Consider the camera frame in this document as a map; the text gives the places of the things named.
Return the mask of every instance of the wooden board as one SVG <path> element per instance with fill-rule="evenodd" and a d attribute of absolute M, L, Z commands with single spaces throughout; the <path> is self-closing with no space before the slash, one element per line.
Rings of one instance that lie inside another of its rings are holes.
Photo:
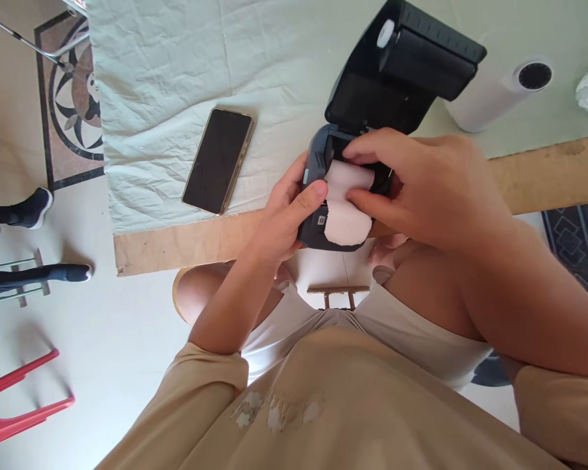
<path fill-rule="evenodd" d="M 489 160 L 514 214 L 588 203 L 588 137 Z M 237 258 L 261 210 L 114 237 L 118 276 Z M 392 233 L 376 223 L 370 237 Z"/>

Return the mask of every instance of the portable thermal printer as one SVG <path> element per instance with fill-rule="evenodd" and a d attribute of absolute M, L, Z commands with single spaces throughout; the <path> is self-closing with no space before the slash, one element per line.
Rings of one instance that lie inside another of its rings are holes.
<path fill-rule="evenodd" d="M 486 49 L 402 0 L 388 0 L 353 49 L 336 81 L 325 119 L 314 135 L 302 189 L 324 179 L 331 162 L 343 161 L 342 150 L 355 137 L 392 127 L 414 132 L 436 97 L 452 101 L 477 73 Z M 374 171 L 372 193 L 388 195 L 391 170 Z M 327 202 L 299 227 L 299 240 L 309 248 L 355 251 L 325 237 L 330 217 Z"/>

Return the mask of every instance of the white paper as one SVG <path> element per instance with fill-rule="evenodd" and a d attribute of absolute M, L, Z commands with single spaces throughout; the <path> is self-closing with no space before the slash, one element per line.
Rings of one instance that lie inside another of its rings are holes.
<path fill-rule="evenodd" d="M 346 193 L 354 188 L 369 190 L 374 172 L 362 166 L 334 160 L 325 176 L 327 194 L 327 222 L 325 237 L 342 246 L 359 245 L 368 236 L 372 219 L 346 200 Z"/>

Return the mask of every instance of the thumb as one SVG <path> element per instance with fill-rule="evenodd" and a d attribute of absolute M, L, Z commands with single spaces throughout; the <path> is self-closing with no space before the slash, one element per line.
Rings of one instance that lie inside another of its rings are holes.
<path fill-rule="evenodd" d="M 362 212 L 395 229 L 399 228 L 404 218 L 403 209 L 392 204 L 391 199 L 372 194 L 364 189 L 351 189 L 346 193 L 346 199 Z"/>
<path fill-rule="evenodd" d="M 307 217 L 318 209 L 327 198 L 327 182 L 316 180 L 311 183 L 286 209 L 286 219 L 295 226 L 299 226 Z"/>

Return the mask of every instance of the black phone screen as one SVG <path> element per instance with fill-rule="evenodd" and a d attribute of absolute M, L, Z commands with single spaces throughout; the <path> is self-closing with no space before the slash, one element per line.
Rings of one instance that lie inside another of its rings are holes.
<path fill-rule="evenodd" d="M 212 213 L 221 213 L 235 168 L 242 156 L 252 118 L 213 109 L 194 158 L 183 202 Z"/>

